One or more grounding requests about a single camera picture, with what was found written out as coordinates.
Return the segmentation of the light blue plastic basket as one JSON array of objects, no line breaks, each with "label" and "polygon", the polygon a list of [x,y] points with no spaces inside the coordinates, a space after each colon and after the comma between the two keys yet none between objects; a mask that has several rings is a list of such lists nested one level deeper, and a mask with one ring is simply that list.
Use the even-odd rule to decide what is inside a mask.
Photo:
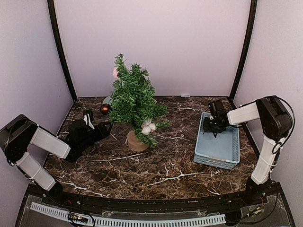
[{"label": "light blue plastic basket", "polygon": [[203,123],[209,117],[209,113],[201,113],[194,162],[231,170],[240,162],[239,129],[227,127],[226,131],[214,136],[203,130]]}]

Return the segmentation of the white cotton ball ornament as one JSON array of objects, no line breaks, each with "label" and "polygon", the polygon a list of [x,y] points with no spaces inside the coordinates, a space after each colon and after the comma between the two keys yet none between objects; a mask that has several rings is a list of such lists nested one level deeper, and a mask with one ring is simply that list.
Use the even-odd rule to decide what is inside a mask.
[{"label": "white cotton ball ornament", "polygon": [[147,120],[141,125],[141,128],[142,134],[149,135],[150,133],[156,131],[156,124],[153,123],[151,120]]}]

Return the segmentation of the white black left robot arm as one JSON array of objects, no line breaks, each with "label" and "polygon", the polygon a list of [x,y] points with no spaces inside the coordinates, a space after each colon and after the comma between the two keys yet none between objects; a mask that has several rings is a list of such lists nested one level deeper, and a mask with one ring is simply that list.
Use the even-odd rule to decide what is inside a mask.
[{"label": "white black left robot arm", "polygon": [[17,166],[31,181],[49,192],[48,198],[56,206],[63,206],[67,196],[61,192],[61,184],[31,156],[29,145],[73,163],[84,150],[108,137],[112,126],[110,122],[93,125],[87,113],[82,120],[71,123],[68,135],[62,140],[21,114],[0,130],[0,148],[11,166]]}]

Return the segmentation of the pink pompom ornament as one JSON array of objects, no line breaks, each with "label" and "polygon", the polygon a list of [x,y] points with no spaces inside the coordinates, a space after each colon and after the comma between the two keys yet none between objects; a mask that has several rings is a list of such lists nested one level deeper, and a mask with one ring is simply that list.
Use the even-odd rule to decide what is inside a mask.
[{"label": "pink pompom ornament", "polygon": [[113,68],[113,72],[112,72],[112,76],[115,78],[115,79],[118,79],[118,74],[119,74],[119,71],[116,67]]}]

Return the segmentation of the dark red bauble ornament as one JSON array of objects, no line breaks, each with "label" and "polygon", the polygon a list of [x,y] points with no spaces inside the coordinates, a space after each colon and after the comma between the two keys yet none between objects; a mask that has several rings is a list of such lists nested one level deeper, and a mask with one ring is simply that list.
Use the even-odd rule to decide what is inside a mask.
[{"label": "dark red bauble ornament", "polygon": [[100,107],[100,112],[103,114],[103,115],[108,115],[111,111],[111,106],[110,104],[102,104],[101,107]]}]

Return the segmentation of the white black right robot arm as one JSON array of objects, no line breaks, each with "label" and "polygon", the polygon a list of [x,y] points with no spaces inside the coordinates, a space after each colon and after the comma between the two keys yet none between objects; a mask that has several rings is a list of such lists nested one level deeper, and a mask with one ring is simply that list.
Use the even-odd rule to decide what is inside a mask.
[{"label": "white black right robot arm", "polygon": [[252,205],[260,197],[261,190],[270,179],[277,165],[280,150],[293,133],[295,115],[285,108],[287,102],[277,96],[266,96],[227,112],[222,101],[209,103],[211,116],[203,122],[203,130],[214,136],[227,127],[239,127],[253,120],[260,120],[263,145],[255,169],[246,183],[242,202]]}]

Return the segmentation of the small green christmas tree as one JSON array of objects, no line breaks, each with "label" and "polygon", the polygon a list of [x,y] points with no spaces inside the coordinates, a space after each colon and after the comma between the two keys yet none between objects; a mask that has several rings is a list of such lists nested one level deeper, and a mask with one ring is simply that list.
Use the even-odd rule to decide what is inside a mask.
[{"label": "small green christmas tree", "polygon": [[152,133],[142,134],[141,125],[151,120],[156,124],[156,130],[169,127],[169,120],[164,118],[168,108],[154,99],[155,88],[148,70],[137,63],[128,68],[125,61],[122,53],[115,57],[119,74],[113,82],[109,119],[112,123],[131,125],[135,137],[144,145],[154,148],[157,146],[156,139]]}]

